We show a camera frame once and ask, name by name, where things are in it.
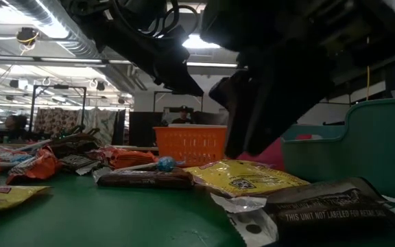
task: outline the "lollipop stick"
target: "lollipop stick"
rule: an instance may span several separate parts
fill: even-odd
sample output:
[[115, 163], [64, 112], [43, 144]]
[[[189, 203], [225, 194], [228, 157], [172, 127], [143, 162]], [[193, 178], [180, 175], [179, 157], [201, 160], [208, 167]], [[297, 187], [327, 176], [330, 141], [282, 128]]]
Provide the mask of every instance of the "lollipop stick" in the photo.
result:
[[155, 167], [156, 164], [158, 163], [148, 163], [145, 165], [135, 165], [133, 167], [126, 167], [126, 168], [121, 168], [121, 171], [132, 171], [132, 170], [136, 170], [136, 169], [144, 169], [144, 168], [150, 168], [150, 167]]

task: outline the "yellow candy bag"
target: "yellow candy bag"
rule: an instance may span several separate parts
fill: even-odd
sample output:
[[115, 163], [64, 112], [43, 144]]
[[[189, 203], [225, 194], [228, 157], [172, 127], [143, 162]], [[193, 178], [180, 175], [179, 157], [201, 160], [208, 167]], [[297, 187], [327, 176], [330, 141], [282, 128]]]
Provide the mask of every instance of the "yellow candy bag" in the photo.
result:
[[229, 196], [251, 196], [308, 185], [295, 176], [250, 161], [223, 160], [201, 167], [184, 169], [197, 184], [212, 187]]
[[15, 207], [32, 195], [48, 192], [47, 186], [0, 186], [0, 210]]

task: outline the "orange plastic crate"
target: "orange plastic crate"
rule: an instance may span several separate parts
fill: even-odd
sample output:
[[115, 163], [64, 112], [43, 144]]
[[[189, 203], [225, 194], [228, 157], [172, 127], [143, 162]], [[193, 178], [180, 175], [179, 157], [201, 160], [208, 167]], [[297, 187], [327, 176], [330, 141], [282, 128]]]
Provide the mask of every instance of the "orange plastic crate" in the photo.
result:
[[201, 166], [224, 158], [226, 127], [155, 127], [160, 156]]

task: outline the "green tabletop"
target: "green tabletop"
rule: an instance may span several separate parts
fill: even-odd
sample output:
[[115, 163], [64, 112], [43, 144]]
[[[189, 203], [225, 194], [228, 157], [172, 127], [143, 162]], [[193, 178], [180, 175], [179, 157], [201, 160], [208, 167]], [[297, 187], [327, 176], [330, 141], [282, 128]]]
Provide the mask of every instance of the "green tabletop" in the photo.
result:
[[[244, 246], [204, 191], [97, 187], [69, 174], [34, 185], [51, 185], [52, 196], [0, 212], [1, 247]], [[321, 246], [395, 246], [395, 235]]]

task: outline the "blue lollipop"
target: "blue lollipop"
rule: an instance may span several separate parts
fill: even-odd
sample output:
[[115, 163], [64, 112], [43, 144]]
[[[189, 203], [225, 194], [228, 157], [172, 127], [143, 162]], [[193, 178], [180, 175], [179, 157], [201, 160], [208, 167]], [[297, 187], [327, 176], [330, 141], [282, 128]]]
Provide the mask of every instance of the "blue lollipop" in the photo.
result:
[[170, 156], [164, 156], [158, 160], [156, 163], [149, 163], [145, 165], [135, 165], [133, 167], [121, 168], [121, 170], [136, 170], [149, 167], [156, 167], [161, 172], [171, 172], [176, 165], [181, 164], [181, 162], [176, 162], [174, 158]]

